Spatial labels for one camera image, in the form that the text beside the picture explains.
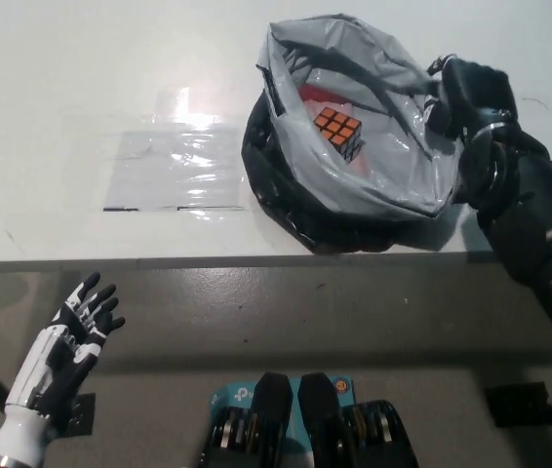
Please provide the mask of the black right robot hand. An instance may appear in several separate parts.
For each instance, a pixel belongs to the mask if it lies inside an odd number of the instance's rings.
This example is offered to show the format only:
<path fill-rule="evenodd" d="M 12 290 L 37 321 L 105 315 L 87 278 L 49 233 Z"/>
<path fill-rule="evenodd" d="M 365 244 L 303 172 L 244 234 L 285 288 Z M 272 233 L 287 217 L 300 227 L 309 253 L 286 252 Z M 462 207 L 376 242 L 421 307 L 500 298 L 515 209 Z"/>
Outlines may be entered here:
<path fill-rule="evenodd" d="M 468 143 L 496 128 L 518 125 L 508 75 L 455 54 L 438 57 L 427 69 L 432 79 L 424 102 L 427 129 Z"/>

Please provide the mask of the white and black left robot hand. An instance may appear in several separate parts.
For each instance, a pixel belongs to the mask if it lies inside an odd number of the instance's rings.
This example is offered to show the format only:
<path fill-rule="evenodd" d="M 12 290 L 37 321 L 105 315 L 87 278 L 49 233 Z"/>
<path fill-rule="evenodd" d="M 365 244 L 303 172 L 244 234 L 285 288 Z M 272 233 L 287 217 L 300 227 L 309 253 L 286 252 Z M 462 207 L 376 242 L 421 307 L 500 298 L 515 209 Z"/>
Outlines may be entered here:
<path fill-rule="evenodd" d="M 41 467 L 54 440 L 68 428 L 78 391 L 98 363 L 112 332 L 125 325 L 115 317 L 116 286 L 95 290 L 93 273 L 68 296 L 37 334 L 4 405 L 0 467 Z"/>

